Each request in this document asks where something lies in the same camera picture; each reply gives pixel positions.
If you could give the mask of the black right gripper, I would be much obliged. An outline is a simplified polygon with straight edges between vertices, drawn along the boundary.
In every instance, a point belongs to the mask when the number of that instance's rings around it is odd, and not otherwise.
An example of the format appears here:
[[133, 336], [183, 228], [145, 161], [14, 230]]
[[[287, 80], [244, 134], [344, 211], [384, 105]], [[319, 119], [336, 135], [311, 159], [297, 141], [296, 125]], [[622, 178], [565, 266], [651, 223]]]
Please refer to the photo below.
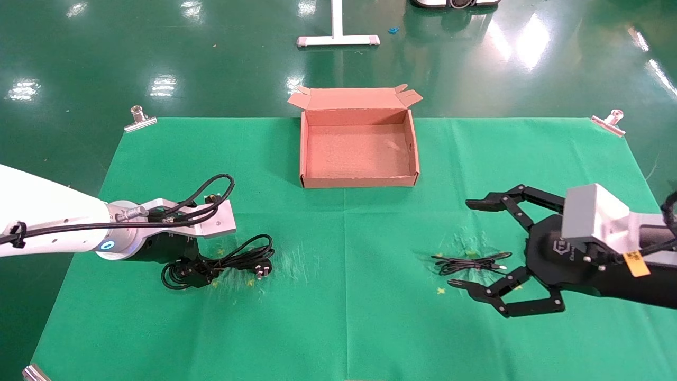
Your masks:
[[[555, 212], [534, 223], [519, 207], [528, 202]], [[491, 192], [484, 198], [470, 198], [465, 205], [482, 212], [508, 211], [518, 224], [529, 231], [526, 241], [526, 266], [520, 266], [492, 285], [450, 279], [451, 287], [463, 289], [477, 302], [493, 306], [504, 318], [524, 318], [539, 314], [563, 313], [561, 290], [595, 297], [613, 297], [625, 301], [675, 309], [675, 249], [645, 257], [650, 274], [634, 277], [624, 262], [598, 266], [583, 260], [584, 253], [561, 239], [565, 198], [519, 184], [506, 192]], [[537, 278], [549, 297], [506, 303], [502, 298], [528, 280]]]

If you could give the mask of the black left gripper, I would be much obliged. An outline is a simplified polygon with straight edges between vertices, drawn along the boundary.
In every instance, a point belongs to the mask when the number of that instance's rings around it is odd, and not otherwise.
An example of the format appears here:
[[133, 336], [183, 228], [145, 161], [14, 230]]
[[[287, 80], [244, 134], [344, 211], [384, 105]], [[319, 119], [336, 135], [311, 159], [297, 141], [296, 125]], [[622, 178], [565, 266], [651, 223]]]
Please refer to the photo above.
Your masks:
[[206, 286], [206, 276], [217, 275], [217, 260], [198, 257], [200, 254], [196, 239], [174, 233], [162, 232], [148, 237], [138, 251], [138, 262], [168, 264], [188, 258], [185, 269], [176, 273], [179, 289]]

